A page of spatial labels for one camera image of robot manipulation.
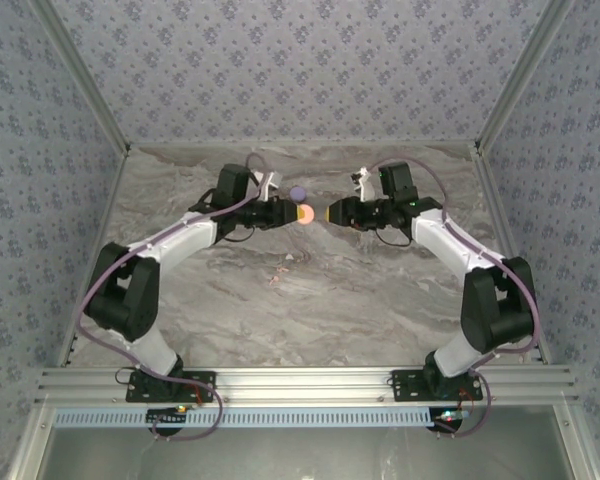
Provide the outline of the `right controller board with LED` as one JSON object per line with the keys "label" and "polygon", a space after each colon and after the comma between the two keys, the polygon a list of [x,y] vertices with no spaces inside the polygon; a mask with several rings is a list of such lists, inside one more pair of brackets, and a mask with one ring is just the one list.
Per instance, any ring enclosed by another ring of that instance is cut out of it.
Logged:
{"label": "right controller board with LED", "polygon": [[430,408],[429,413],[433,425],[429,430],[436,433],[455,434],[459,431],[463,421],[469,417],[470,412],[461,408]]}

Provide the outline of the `controller board with led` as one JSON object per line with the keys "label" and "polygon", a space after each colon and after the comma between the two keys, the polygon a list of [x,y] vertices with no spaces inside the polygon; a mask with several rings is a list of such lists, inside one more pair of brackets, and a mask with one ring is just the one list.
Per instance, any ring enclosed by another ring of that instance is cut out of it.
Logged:
{"label": "controller board with led", "polygon": [[145,414],[145,423],[149,426],[183,425],[187,418],[187,408],[183,406],[150,408]]}
{"label": "controller board with led", "polygon": [[470,412],[461,408],[430,408],[429,413],[433,425],[429,430],[436,433],[455,434],[459,431],[463,421],[469,417]]}

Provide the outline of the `left controller board with LED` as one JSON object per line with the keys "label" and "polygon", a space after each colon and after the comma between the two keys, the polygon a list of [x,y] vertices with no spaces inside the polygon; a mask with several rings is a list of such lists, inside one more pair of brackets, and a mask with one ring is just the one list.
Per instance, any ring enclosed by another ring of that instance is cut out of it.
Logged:
{"label": "left controller board with LED", "polygon": [[187,418],[187,408],[183,406],[150,408],[145,414],[145,423],[149,426],[183,425]]}

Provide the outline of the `grey metal shelf panel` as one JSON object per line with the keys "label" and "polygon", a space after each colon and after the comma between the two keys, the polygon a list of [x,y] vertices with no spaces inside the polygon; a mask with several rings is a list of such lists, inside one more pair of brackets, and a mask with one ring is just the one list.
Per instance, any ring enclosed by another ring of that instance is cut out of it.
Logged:
{"label": "grey metal shelf panel", "polygon": [[577,413],[496,407],[465,438],[423,427],[289,427],[238,415],[202,440],[157,441],[117,409],[38,411],[7,480],[600,480]]}

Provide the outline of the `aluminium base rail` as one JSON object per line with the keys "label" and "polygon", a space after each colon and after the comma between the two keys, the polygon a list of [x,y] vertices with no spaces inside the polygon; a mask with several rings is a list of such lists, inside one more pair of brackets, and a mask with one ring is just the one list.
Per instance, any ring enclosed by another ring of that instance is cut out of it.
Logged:
{"label": "aluminium base rail", "polygon": [[[217,390],[229,406],[380,406],[394,402],[388,367],[221,368]],[[34,402],[51,406],[115,406],[126,388],[114,368],[45,369]],[[480,369],[495,406],[536,406],[580,400],[566,366],[487,365]]]}

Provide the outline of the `aluminium corner post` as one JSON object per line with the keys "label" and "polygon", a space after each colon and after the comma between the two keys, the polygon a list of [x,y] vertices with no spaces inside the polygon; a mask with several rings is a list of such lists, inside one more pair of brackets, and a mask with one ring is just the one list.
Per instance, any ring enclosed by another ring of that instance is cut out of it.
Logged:
{"label": "aluminium corner post", "polygon": [[104,135],[118,153],[126,154],[128,142],[52,1],[27,1],[102,128]]}
{"label": "aluminium corner post", "polygon": [[485,156],[489,152],[505,127],[574,3],[575,0],[548,0],[480,135],[476,139],[476,149],[481,155]]}

